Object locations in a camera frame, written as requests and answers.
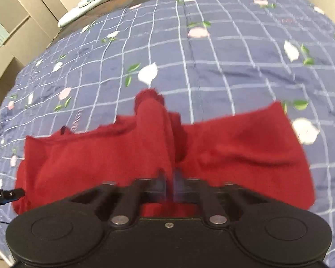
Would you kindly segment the red knit sweater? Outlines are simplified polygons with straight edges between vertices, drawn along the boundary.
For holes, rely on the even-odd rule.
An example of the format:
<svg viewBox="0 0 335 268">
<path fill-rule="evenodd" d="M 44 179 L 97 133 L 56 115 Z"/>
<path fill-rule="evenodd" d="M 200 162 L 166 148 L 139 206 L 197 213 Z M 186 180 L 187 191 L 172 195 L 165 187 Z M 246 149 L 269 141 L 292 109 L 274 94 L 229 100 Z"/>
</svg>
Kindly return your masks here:
<svg viewBox="0 0 335 268">
<path fill-rule="evenodd" d="M 49 137 L 28 136 L 16 187 L 25 196 L 17 214 L 115 182 L 127 186 L 163 171 L 180 170 L 211 186 L 234 183 L 289 205 L 309 209 L 315 191 L 303 148 L 280 103 L 192 125 L 170 112 L 154 90 L 135 98 L 134 115 L 74 133 L 63 126 Z"/>
</svg>

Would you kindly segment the blue floral plaid quilt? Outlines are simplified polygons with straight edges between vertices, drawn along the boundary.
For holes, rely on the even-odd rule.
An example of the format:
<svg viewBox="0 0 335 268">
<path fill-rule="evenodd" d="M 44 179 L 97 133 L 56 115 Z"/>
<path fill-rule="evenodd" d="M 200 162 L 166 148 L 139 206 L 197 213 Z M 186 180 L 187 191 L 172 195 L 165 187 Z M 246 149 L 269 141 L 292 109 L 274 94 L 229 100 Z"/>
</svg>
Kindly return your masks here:
<svg viewBox="0 0 335 268">
<path fill-rule="evenodd" d="M 183 122 L 275 100 L 307 120 L 312 211 L 331 226 L 335 267 L 335 25 L 307 0 L 150 0 L 84 23 L 33 59 L 4 98 L 0 189 L 14 187 L 26 136 L 84 132 L 130 113 L 149 64 Z"/>
</svg>

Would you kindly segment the beige built-in window cabinet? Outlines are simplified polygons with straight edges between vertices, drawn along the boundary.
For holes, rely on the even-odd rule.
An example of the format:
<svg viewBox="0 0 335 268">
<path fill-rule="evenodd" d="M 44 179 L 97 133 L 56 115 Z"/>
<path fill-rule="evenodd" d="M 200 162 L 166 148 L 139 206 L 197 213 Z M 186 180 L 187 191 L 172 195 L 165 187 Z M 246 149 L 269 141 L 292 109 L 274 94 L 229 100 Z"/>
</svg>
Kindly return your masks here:
<svg viewBox="0 0 335 268">
<path fill-rule="evenodd" d="M 0 46 L 0 93 L 55 39 L 59 19 L 78 0 L 0 0 L 0 23 L 9 33 Z"/>
</svg>

